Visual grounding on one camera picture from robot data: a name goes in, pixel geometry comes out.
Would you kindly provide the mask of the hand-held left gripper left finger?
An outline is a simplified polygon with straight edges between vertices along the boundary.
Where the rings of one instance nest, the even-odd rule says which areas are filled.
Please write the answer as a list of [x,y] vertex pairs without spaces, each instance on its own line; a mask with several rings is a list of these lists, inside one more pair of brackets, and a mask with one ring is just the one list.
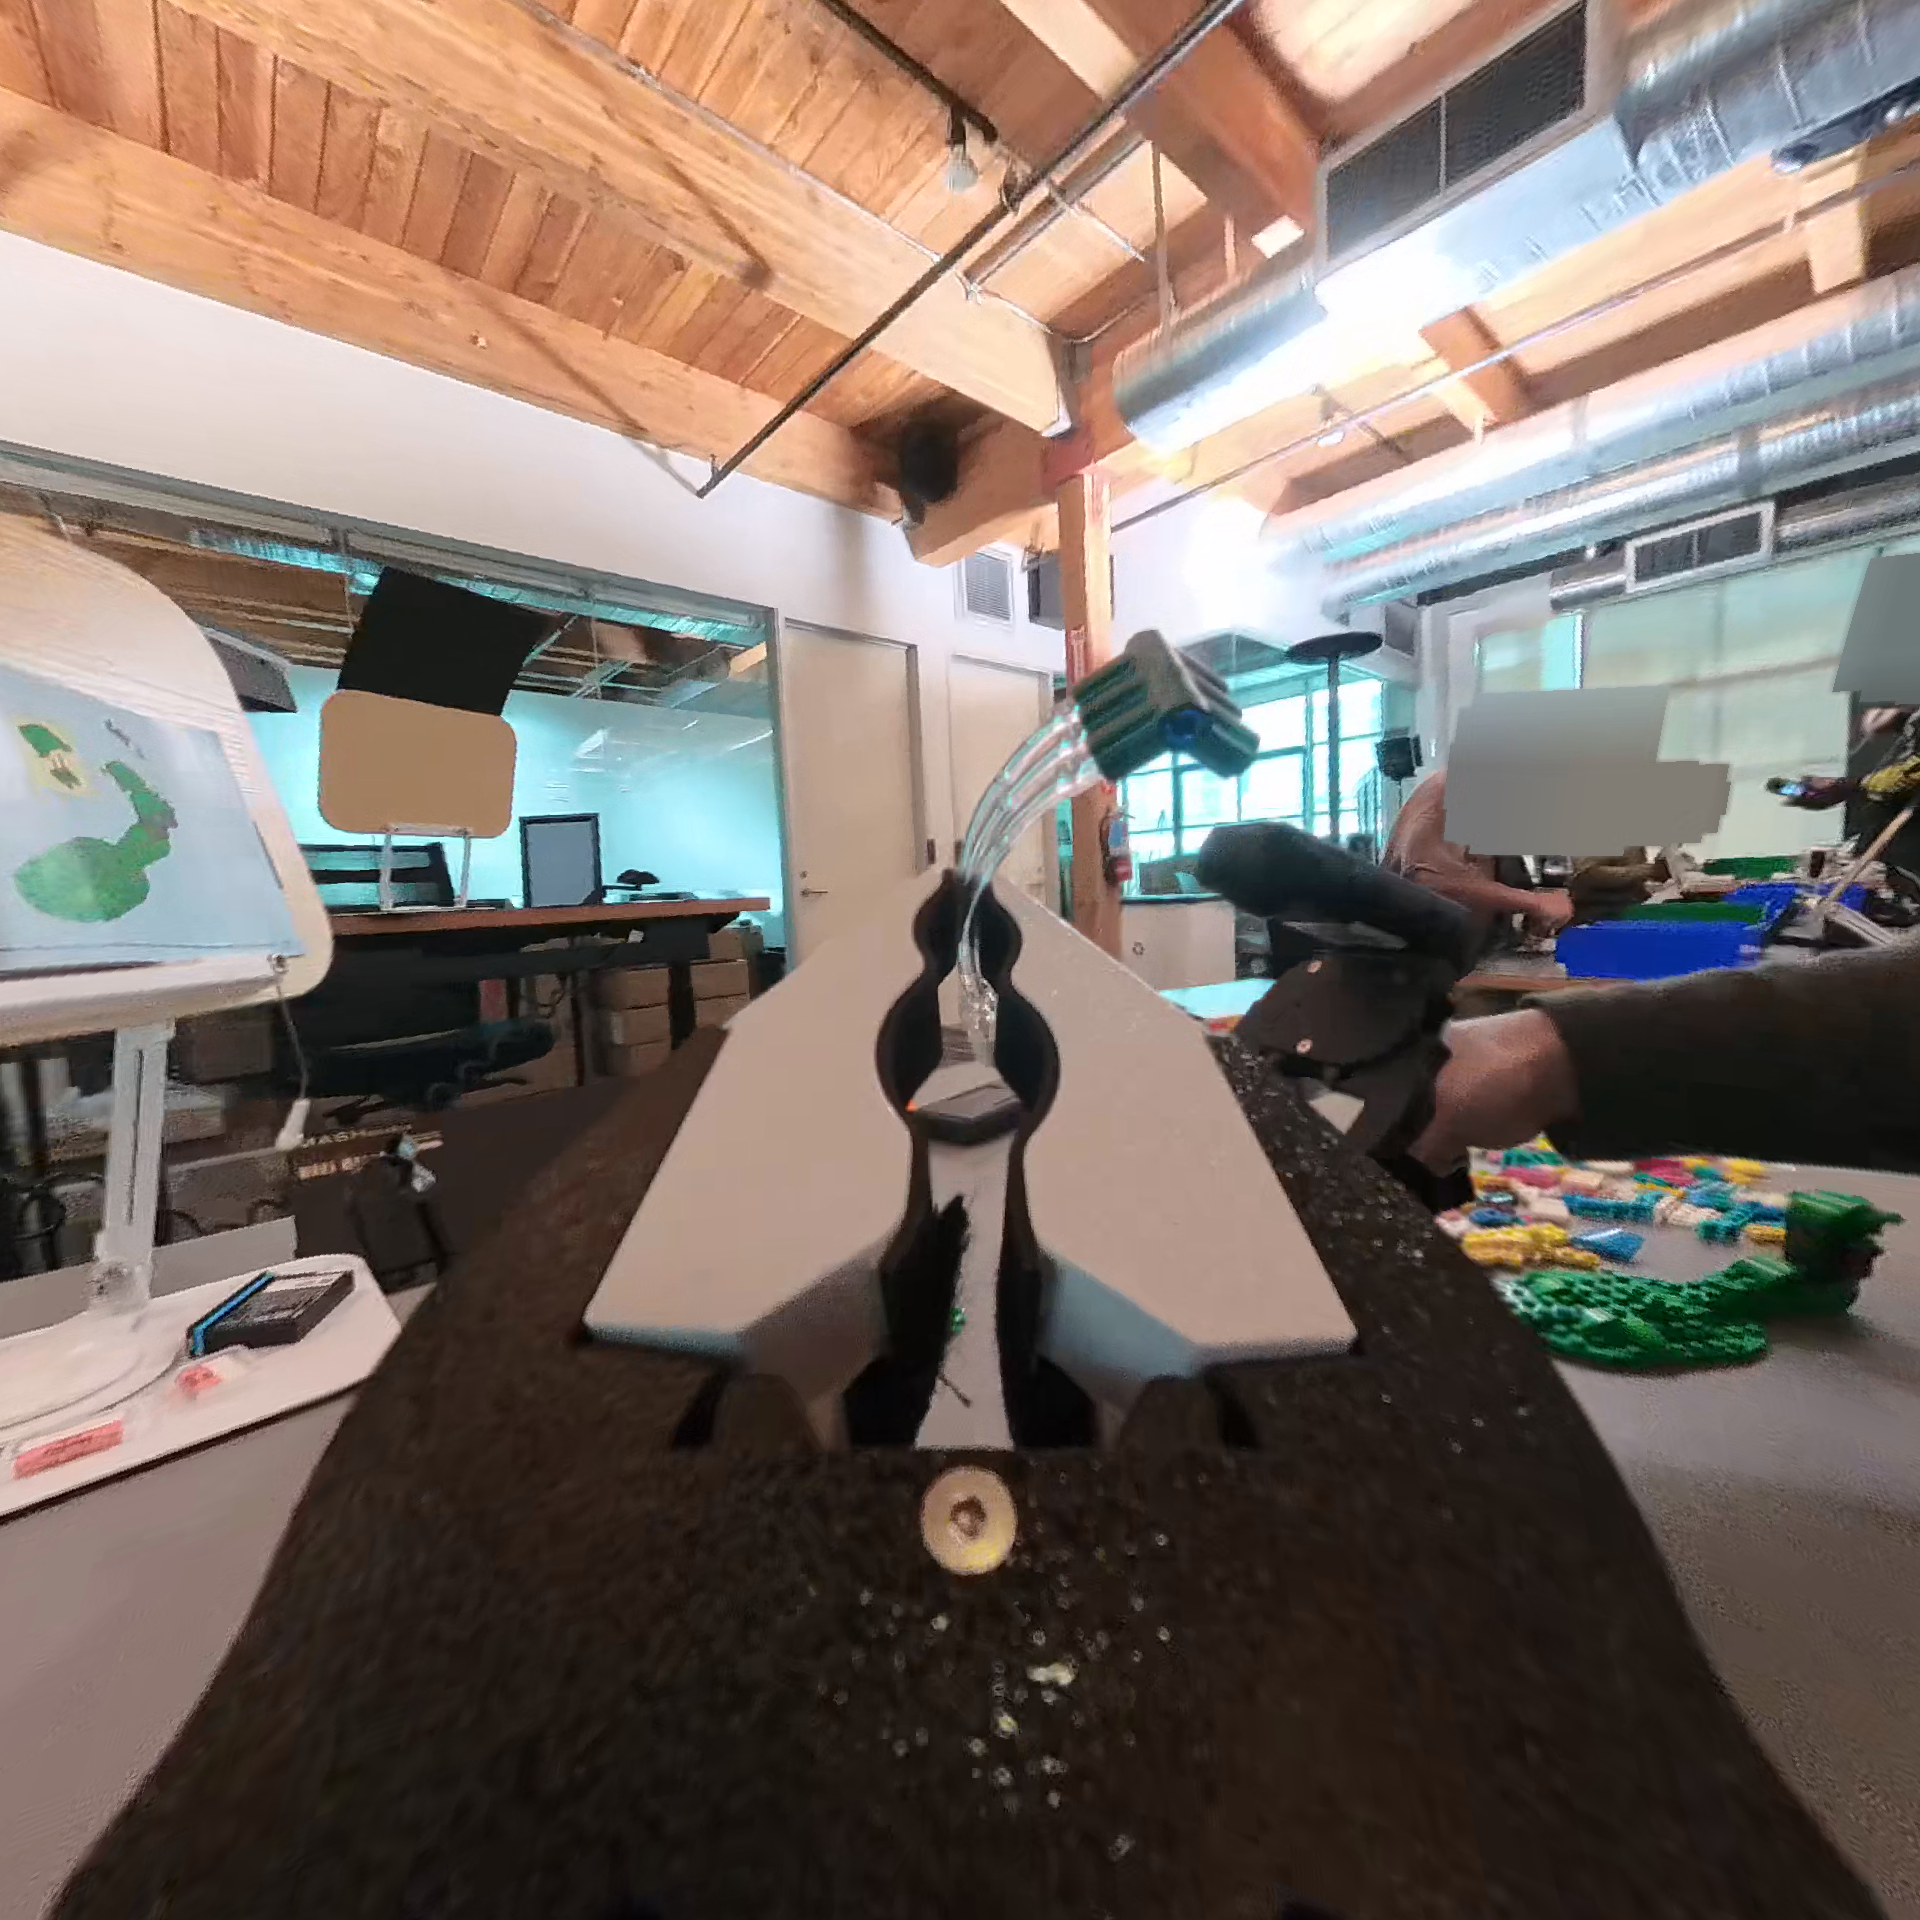
[[913,1447],[969,1201],[907,1106],[944,1058],[958,892],[929,870],[737,1014],[583,1316],[605,1343],[792,1386],[830,1444]]

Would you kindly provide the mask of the dark green brick clear tubes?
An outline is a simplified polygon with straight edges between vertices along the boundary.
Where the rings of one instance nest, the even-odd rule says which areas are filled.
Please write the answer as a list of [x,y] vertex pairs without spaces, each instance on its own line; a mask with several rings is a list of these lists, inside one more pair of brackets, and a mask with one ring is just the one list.
[[985,784],[954,866],[958,1007],[981,1064],[992,1058],[1000,997],[981,969],[978,909],[1001,862],[1042,814],[1171,752],[1216,777],[1239,777],[1258,756],[1258,733],[1226,678],[1162,632],[1142,631]]

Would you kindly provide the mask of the grey desk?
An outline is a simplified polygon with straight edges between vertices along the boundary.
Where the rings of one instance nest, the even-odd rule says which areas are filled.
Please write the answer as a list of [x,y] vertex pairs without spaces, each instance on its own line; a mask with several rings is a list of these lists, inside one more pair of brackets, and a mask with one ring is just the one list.
[[1915,1863],[1915,1488],[1840,1352],[1592,1385],[1253,1060],[1361,1325],[939,1458],[578,1322],[717,1042],[416,1309],[219,1661],[241,1447],[5,1546],[5,1916],[1883,1916]]

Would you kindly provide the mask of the person's right hand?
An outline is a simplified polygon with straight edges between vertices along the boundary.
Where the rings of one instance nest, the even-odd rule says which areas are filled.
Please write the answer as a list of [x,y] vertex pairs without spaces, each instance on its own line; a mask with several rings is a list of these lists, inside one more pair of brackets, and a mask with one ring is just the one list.
[[1456,1020],[1410,1156],[1429,1173],[1465,1168],[1474,1150],[1549,1135],[1582,1114],[1574,1056],[1542,1007]]

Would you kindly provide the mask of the white cabinet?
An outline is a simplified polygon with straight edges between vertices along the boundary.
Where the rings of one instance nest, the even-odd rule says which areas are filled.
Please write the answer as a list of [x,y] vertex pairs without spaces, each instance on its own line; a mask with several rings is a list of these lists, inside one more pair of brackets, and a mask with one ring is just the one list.
[[1219,896],[1125,898],[1121,959],[1158,991],[1235,980],[1238,914]]

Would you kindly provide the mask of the stack of cardboard boxes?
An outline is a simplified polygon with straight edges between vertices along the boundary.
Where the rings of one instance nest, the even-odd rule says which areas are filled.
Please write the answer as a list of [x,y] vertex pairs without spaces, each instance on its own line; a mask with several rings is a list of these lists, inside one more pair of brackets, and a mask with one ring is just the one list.
[[583,974],[589,1068],[595,1077],[645,1077],[681,1042],[728,1025],[759,991],[761,958],[761,926],[734,920],[675,958],[659,949],[645,964]]

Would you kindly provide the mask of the blue storage bin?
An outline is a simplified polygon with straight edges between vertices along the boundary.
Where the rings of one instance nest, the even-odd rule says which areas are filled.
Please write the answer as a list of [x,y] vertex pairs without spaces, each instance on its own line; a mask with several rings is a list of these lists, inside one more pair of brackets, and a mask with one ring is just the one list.
[[1619,980],[1751,969],[1801,892],[1792,879],[1766,879],[1727,896],[1766,901],[1771,918],[1766,926],[1646,920],[1642,904],[1635,917],[1565,928],[1554,937],[1554,959],[1569,976]]

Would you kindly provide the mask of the computer monitor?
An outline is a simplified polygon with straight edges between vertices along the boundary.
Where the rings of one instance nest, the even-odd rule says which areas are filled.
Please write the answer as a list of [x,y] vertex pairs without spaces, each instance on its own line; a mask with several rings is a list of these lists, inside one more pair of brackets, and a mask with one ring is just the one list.
[[599,904],[607,896],[595,810],[520,815],[520,898],[527,909]]

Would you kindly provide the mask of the white door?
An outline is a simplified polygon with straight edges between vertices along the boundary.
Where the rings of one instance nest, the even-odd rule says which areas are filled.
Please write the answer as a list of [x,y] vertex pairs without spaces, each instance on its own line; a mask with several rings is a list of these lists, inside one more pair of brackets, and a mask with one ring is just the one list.
[[920,876],[917,654],[785,618],[777,638],[787,959],[861,928]]
[[952,849],[1005,764],[1033,735],[1055,705],[1051,678],[1038,670],[973,656],[950,660]]

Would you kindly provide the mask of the pile of colourful bricks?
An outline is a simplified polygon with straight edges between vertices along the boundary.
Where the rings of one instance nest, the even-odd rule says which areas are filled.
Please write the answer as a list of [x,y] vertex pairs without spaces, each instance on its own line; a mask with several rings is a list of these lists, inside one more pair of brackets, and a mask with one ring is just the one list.
[[1801,1198],[1769,1166],[1731,1156],[1571,1158],[1544,1135],[1474,1150],[1465,1194],[1438,1225],[1482,1263],[1635,1263],[1661,1231],[1707,1245],[1785,1247]]

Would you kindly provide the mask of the tan book stand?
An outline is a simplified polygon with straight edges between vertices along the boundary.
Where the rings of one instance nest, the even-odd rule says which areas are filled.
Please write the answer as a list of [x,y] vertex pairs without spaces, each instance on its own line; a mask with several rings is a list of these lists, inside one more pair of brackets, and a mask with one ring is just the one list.
[[517,733],[499,713],[337,687],[321,708],[322,822],[378,839],[375,908],[415,914],[397,896],[397,844],[408,832],[461,844],[456,904],[470,904],[474,844],[512,826]]

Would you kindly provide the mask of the open instruction booklet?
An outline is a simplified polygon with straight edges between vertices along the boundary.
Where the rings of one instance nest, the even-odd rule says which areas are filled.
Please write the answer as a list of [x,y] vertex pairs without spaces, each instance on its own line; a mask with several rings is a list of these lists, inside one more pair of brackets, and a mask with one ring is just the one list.
[[2,970],[305,950],[205,727],[2,670]]

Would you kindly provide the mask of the black ceiling conduit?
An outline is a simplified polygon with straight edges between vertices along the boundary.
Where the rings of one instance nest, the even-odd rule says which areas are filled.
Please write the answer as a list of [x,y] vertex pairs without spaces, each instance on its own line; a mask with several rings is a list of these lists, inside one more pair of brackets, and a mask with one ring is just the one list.
[[978,106],[975,106],[961,92],[957,92],[950,82],[936,74],[922,58],[910,55],[901,44],[888,37],[877,23],[872,23],[865,14],[861,14],[850,2],[818,2],[821,9],[829,12],[847,31],[856,34],[863,44],[867,44],[877,55],[888,62],[896,73],[910,79],[914,86],[926,92],[930,101],[936,101],[950,117],[950,127],[978,132],[978,136],[987,145],[1001,143],[1001,132],[997,129],[994,120]]

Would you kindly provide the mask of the duct vent grille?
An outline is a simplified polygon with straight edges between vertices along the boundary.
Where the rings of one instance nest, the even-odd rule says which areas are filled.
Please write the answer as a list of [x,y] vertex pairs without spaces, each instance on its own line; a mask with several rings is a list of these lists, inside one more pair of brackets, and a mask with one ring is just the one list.
[[1775,557],[1775,500],[1744,503],[1623,544],[1623,591],[1662,591]]

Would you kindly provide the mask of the black wall panel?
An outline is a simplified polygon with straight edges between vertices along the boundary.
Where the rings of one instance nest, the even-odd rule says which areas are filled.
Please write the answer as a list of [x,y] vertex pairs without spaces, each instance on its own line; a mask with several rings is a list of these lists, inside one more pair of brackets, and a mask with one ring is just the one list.
[[355,618],[342,692],[503,714],[530,656],[561,614],[385,567]]

